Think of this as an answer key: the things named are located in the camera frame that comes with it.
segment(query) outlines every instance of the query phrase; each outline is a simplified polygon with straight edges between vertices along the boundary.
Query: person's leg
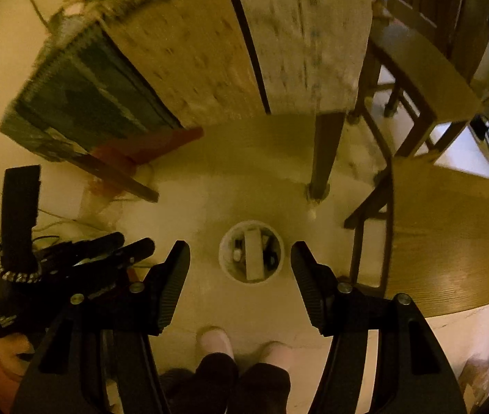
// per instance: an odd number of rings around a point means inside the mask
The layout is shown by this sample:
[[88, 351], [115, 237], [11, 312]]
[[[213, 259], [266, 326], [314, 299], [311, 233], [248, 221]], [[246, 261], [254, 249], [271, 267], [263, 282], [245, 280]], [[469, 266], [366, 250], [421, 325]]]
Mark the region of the person's leg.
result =
[[223, 414], [237, 382], [233, 350], [223, 330], [205, 332], [199, 338], [199, 345], [207, 355], [195, 375], [168, 399], [172, 414]]
[[237, 383], [229, 398], [227, 414], [285, 414], [292, 361], [290, 347], [279, 342], [268, 344], [260, 362]]
[[179, 392], [185, 383], [193, 376], [194, 372], [184, 368], [169, 369], [159, 377], [160, 387], [167, 400], [171, 400]]

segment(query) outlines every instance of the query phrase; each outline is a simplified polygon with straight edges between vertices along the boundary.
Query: person's foot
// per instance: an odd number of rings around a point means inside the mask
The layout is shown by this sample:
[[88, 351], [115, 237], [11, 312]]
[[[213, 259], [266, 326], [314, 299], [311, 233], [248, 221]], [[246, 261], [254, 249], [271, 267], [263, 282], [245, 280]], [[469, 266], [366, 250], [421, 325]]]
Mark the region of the person's foot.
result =
[[270, 342], [262, 350], [259, 362], [274, 365], [288, 372], [294, 362], [294, 353], [291, 347], [282, 342]]
[[21, 353], [34, 353], [34, 346], [22, 333], [11, 333], [0, 338], [0, 365], [17, 376], [24, 376], [30, 362], [19, 358]]
[[205, 355], [210, 353], [225, 353], [231, 358], [233, 356], [233, 347], [227, 333], [219, 327], [213, 327], [206, 330], [198, 337], [198, 343]]

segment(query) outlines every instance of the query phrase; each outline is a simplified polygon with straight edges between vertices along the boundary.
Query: wooden table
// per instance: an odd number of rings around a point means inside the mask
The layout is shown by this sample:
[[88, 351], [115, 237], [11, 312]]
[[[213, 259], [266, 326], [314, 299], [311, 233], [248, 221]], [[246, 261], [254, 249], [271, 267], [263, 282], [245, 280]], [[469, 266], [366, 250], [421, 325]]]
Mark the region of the wooden table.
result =
[[358, 286], [387, 298], [407, 293], [425, 317], [489, 304], [489, 179], [420, 158], [394, 158], [391, 171], [345, 221], [356, 229], [352, 283], [365, 220], [386, 218], [381, 284]]
[[182, 126], [316, 116], [309, 197], [322, 199], [356, 103], [371, 1], [143, 1], [121, 5], [128, 13], [106, 29]]

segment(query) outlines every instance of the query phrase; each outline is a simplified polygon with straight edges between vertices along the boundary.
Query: wooden table top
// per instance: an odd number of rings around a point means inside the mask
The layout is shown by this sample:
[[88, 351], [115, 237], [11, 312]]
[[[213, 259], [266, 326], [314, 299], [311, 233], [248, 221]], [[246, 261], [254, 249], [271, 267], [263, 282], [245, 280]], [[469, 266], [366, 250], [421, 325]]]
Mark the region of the wooden table top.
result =
[[480, 99], [424, 36], [399, 22], [374, 23], [369, 37], [376, 57], [412, 98], [421, 115], [437, 123], [470, 121]]
[[356, 104], [371, 0], [89, 0], [86, 8], [183, 127]]
[[409, 294], [425, 317], [489, 304], [489, 179], [395, 158], [385, 297]]

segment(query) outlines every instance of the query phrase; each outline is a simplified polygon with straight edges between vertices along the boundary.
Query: floor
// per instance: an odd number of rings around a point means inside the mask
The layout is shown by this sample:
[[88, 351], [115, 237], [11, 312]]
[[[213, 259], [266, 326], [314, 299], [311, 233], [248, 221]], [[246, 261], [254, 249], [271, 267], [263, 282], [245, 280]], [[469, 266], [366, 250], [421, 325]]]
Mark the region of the floor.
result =
[[[400, 108], [382, 119], [388, 93], [373, 100], [372, 112], [382, 131], [396, 142], [407, 133], [407, 115]], [[345, 126], [331, 191], [319, 206], [305, 197], [312, 161], [314, 120], [301, 116], [269, 116], [205, 129], [204, 138], [185, 145], [152, 164], [151, 181], [160, 192], [158, 204], [141, 200], [113, 203], [105, 214], [127, 241], [151, 237], [153, 262], [160, 263], [178, 239], [191, 248], [191, 267], [172, 324], [151, 346], [158, 371], [197, 366], [196, 332], [221, 326], [229, 334], [242, 369], [251, 365], [262, 344], [282, 341], [295, 350], [291, 370], [289, 414], [306, 413], [315, 394], [330, 338], [321, 337], [304, 309], [293, 277], [288, 251], [305, 240], [317, 261], [335, 275], [347, 274], [353, 232], [344, 219], [372, 190], [374, 174], [384, 168], [382, 155], [367, 128]], [[489, 161], [464, 131], [441, 159], [442, 165], [489, 177]], [[287, 258], [281, 273], [263, 286], [230, 280], [218, 264], [219, 242], [240, 221], [259, 219], [281, 235]], [[360, 281], [375, 283], [380, 272], [384, 224], [369, 222]], [[429, 319], [456, 374], [467, 358], [489, 356], [489, 306]], [[376, 364], [375, 331], [365, 366], [358, 413], [367, 412]]]

